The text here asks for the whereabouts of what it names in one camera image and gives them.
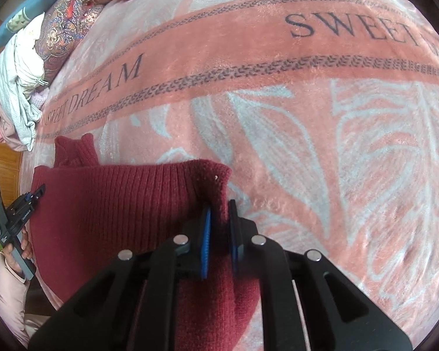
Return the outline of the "pink sleeve forearm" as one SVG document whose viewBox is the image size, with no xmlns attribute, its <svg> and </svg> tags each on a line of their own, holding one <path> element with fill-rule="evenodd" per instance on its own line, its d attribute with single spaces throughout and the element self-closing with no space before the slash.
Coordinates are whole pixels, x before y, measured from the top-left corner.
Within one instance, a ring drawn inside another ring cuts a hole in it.
<svg viewBox="0 0 439 351">
<path fill-rule="evenodd" d="M 29 283 L 15 271 L 4 251 L 0 252 L 0 317 L 15 338 L 26 348 L 30 337 L 25 327 L 25 299 Z"/>
</svg>

